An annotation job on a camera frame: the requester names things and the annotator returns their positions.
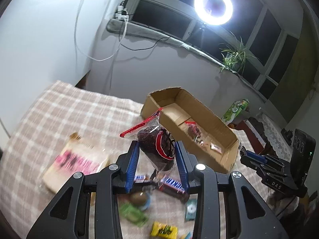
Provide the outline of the pink snack sachet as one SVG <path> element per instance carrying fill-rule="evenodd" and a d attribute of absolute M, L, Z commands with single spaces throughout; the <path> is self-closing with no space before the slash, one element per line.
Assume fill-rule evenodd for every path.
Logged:
<path fill-rule="evenodd" d="M 218 146 L 218 145 L 213 144 L 212 142 L 210 143 L 210 149 L 215 151 L 215 152 L 217 152 L 217 153 L 219 153 L 219 154 L 223 153 L 222 152 L 222 148 L 220 146 Z"/>

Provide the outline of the teal white candy packet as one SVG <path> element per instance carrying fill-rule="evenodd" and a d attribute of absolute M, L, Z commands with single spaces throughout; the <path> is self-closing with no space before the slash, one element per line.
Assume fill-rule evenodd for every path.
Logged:
<path fill-rule="evenodd" d="M 192 221 L 196 218 L 197 199 L 189 199 L 185 205 L 185 221 Z"/>

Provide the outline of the green snack packet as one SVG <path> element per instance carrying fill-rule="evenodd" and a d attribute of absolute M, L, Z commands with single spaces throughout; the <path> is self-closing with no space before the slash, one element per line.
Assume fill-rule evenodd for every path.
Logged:
<path fill-rule="evenodd" d="M 123 218 L 138 227 L 142 227 L 148 222 L 148 217 L 144 214 L 144 212 L 128 202 L 119 207 L 119 213 Z"/>

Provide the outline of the packaged sliced bread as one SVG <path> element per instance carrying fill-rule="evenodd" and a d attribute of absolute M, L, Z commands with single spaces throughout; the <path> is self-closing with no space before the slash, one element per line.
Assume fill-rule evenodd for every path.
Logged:
<path fill-rule="evenodd" d="M 61 153 L 43 175 L 43 182 L 57 193 L 76 172 L 84 175 L 97 173 L 109 162 L 105 148 L 73 133 Z"/>

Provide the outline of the bagged dark round cake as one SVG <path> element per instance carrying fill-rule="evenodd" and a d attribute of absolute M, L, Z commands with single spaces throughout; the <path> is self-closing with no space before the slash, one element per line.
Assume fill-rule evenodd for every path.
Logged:
<path fill-rule="evenodd" d="M 206 131 L 203 130 L 195 121 L 185 121 L 184 123 L 187 126 L 187 134 L 194 142 L 203 146 L 204 141 L 207 138 Z"/>

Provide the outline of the brown egg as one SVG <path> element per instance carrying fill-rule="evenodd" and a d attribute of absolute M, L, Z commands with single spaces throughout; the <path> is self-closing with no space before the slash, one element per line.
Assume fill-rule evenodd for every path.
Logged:
<path fill-rule="evenodd" d="M 139 210 L 145 211 L 146 209 L 148 209 L 151 203 L 151 198 L 149 193 L 140 191 L 130 194 L 129 201 L 133 206 L 137 207 Z"/>

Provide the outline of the snickers bar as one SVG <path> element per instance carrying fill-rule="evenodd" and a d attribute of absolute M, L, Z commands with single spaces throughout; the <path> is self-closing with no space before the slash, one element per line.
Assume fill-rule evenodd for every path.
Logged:
<path fill-rule="evenodd" d="M 183 188 L 181 182 L 170 176 L 163 176 L 161 179 L 157 179 L 157 188 L 159 191 L 170 195 L 182 203 L 186 203 L 189 199 L 189 194 Z"/>

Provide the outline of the yellow candy wrapper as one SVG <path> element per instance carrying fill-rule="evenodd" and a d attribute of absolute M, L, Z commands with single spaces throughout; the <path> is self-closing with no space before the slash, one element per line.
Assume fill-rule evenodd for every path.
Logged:
<path fill-rule="evenodd" d="M 150 236 L 176 239 L 178 236 L 178 227 L 155 221 L 151 228 Z"/>

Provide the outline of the red bagged dark cake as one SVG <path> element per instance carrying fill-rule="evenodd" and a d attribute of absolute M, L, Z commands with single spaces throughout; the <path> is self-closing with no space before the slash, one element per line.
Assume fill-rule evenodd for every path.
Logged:
<path fill-rule="evenodd" d="M 175 139 L 160 124 L 162 109 L 139 124 L 122 132 L 121 138 L 134 138 L 157 171 L 170 171 L 175 160 Z"/>

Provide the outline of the dark chocolate bar wrapper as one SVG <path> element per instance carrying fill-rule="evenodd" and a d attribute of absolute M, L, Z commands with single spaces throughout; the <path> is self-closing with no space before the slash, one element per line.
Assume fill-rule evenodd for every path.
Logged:
<path fill-rule="evenodd" d="M 134 184 L 139 186 L 148 186 L 154 184 L 154 179 L 150 175 L 135 175 Z"/>

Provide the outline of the red storage box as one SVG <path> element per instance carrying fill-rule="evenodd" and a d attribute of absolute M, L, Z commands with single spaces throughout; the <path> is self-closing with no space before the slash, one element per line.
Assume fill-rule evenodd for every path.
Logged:
<path fill-rule="evenodd" d="M 273 154 L 274 150 L 264 133 L 264 127 L 261 122 L 255 118 L 242 120 L 238 124 L 234 124 L 236 130 L 244 131 L 248 137 L 254 152 L 259 155 Z"/>

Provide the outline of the dark figurine on table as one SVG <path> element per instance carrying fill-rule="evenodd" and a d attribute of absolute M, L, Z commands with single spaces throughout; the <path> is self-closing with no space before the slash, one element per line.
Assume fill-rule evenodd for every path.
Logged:
<path fill-rule="evenodd" d="M 293 132 L 291 130 L 286 130 L 283 128 L 281 130 L 281 135 L 283 136 L 286 143 L 290 146 L 292 144 Z"/>

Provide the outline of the potted spider plant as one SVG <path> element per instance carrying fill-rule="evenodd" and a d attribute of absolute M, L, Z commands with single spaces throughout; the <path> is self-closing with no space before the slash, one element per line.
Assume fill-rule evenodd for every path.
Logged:
<path fill-rule="evenodd" d="M 257 59 L 252 53 L 248 52 L 245 47 L 242 37 L 239 43 L 231 46 L 226 43 L 221 43 L 220 51 L 222 56 L 222 66 L 220 66 L 220 73 L 224 70 L 232 73 L 243 73 L 248 59 Z"/>

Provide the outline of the grey windowsill cloth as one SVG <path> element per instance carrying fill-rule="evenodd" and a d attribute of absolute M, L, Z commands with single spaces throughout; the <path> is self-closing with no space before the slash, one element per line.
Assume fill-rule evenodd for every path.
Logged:
<path fill-rule="evenodd" d="M 133 36 L 137 38 L 143 38 L 143 39 L 149 39 L 149 40 L 155 40 L 156 42 L 163 42 L 165 44 L 169 44 L 170 46 L 173 46 L 175 48 L 184 48 L 188 52 L 193 53 L 201 58 L 204 58 L 205 60 L 216 64 L 219 68 L 221 68 L 223 71 L 229 71 L 235 76 L 237 76 L 240 81 L 246 85 L 249 89 L 252 90 L 263 102 L 266 102 L 266 98 L 260 94 L 260 92 L 257 92 L 251 84 L 249 84 L 238 72 L 235 72 L 234 70 L 230 70 L 226 68 L 221 62 L 217 61 L 210 55 L 208 55 L 205 52 L 202 52 L 201 50 L 194 48 L 185 42 L 176 39 L 170 35 L 166 35 L 162 32 L 155 31 L 151 28 L 140 26 L 134 23 L 127 23 L 127 32 L 126 35 Z"/>

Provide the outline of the white power strip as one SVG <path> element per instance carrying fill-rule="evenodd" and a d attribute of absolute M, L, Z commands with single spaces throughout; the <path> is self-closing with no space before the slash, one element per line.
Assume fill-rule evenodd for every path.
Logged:
<path fill-rule="evenodd" d="M 124 2 L 121 2 L 117 7 L 117 10 L 115 12 L 115 19 L 119 21 L 129 20 L 129 14 L 127 8 L 124 6 Z"/>

